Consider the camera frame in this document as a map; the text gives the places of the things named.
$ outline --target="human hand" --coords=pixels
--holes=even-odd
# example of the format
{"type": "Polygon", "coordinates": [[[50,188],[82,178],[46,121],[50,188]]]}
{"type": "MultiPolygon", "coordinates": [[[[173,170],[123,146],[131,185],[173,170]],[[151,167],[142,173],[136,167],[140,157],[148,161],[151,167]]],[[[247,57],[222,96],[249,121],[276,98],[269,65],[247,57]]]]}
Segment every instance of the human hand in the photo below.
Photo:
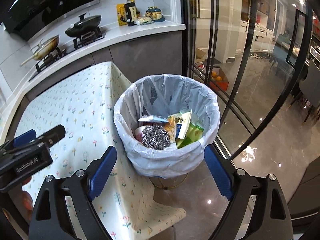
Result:
{"type": "MultiPolygon", "coordinates": [[[[22,182],[22,185],[25,185],[27,183],[29,183],[31,180],[31,177],[30,178],[27,178],[25,181],[22,182]]],[[[27,210],[27,214],[28,214],[28,219],[31,220],[31,213],[32,213],[32,209],[33,209],[33,206],[32,206],[32,197],[30,196],[30,194],[26,191],[23,191],[22,192],[22,203],[23,203],[23,206],[26,208],[27,210]]],[[[8,220],[10,220],[10,217],[9,217],[9,214],[8,212],[3,209],[3,212],[5,214],[5,216],[7,217],[8,220]]]]}

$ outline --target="stove burner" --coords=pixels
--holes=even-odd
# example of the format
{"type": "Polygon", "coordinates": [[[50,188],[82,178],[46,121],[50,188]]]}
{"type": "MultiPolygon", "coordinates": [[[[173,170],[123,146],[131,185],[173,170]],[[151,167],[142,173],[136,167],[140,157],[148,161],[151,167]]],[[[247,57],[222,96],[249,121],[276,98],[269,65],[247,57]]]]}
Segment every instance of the stove burner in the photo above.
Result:
{"type": "Polygon", "coordinates": [[[32,77],[29,79],[31,81],[34,79],[41,71],[43,71],[46,67],[50,66],[52,63],[56,62],[58,59],[61,59],[65,55],[67,55],[67,50],[63,49],[62,51],[57,47],[55,49],[57,52],[53,55],[53,52],[50,52],[44,59],[41,66],[39,66],[39,62],[36,64],[36,70],[37,72],[32,75],[32,77]]]}
{"type": "Polygon", "coordinates": [[[90,31],[86,34],[81,35],[78,38],[75,38],[73,40],[73,46],[75,47],[75,49],[79,49],[85,45],[88,45],[94,41],[103,39],[105,36],[105,32],[102,33],[100,28],[97,27],[96,29],[94,29],[93,31],[90,31]]]}

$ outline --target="trash can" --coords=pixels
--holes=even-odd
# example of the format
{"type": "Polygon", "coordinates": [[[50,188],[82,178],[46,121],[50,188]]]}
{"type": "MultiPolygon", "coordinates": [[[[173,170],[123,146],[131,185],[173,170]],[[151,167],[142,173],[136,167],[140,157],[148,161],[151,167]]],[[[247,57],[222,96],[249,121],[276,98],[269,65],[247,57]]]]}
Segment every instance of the trash can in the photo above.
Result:
{"type": "Polygon", "coordinates": [[[206,85],[179,75],[152,75],[139,79],[114,106],[114,123],[129,160],[144,176],[173,178],[194,170],[204,159],[204,148],[218,133],[220,112],[216,94],[206,85]],[[169,116],[192,109],[202,121],[202,137],[177,150],[154,150],[134,138],[138,119],[145,114],[169,116]]]}

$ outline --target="black range hood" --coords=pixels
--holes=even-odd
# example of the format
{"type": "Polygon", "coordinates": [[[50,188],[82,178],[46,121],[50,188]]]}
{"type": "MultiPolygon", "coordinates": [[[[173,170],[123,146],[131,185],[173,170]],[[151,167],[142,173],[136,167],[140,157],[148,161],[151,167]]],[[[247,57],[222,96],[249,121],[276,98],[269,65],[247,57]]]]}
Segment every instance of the black range hood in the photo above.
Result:
{"type": "Polygon", "coordinates": [[[9,33],[28,41],[59,17],[98,0],[18,0],[5,15],[3,23],[9,33]]]}

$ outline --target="frying pan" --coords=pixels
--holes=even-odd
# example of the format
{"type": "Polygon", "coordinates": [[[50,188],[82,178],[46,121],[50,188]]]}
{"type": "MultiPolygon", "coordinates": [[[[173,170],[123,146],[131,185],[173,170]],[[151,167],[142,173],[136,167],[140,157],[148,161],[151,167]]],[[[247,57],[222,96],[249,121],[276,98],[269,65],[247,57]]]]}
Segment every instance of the frying pan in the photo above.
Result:
{"type": "Polygon", "coordinates": [[[52,52],[52,51],[54,51],[56,49],[56,47],[59,44],[59,40],[60,40],[59,35],[48,39],[43,44],[41,44],[41,42],[42,42],[42,40],[41,40],[39,42],[39,44],[37,45],[38,49],[34,52],[34,54],[30,58],[28,58],[24,62],[22,62],[20,64],[20,66],[24,65],[25,63],[27,63],[28,61],[30,61],[32,59],[34,59],[34,60],[42,60],[50,52],[52,52]]]}
{"type": "Polygon", "coordinates": [[[80,21],[75,24],[71,24],[65,31],[65,34],[72,38],[80,37],[90,31],[93,31],[101,22],[101,15],[95,15],[88,18],[84,18],[86,13],[79,16],[80,21]]]}

